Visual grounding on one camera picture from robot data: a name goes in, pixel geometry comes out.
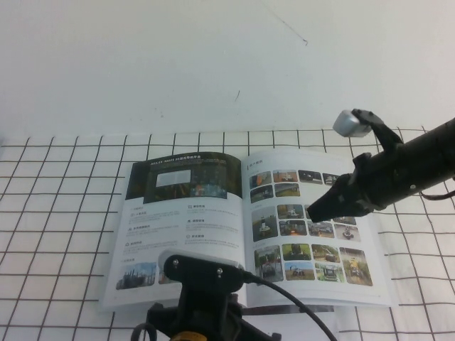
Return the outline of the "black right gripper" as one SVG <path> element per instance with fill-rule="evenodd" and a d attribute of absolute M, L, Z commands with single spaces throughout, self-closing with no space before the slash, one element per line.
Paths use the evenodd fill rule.
<path fill-rule="evenodd" d="M 353 163 L 352 173 L 340 175 L 330 193 L 307 208 L 312 221 L 365 216 L 392 203 L 392 154 L 362 153 Z"/>

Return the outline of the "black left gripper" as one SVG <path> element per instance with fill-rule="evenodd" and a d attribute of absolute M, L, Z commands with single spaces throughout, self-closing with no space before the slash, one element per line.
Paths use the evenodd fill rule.
<path fill-rule="evenodd" d="M 155 303 L 147 312 L 147 335 L 156 340 L 161 332 L 170 340 L 280 340 L 242 319 L 235 294 L 208 293 L 183 287 L 178 305 Z"/>

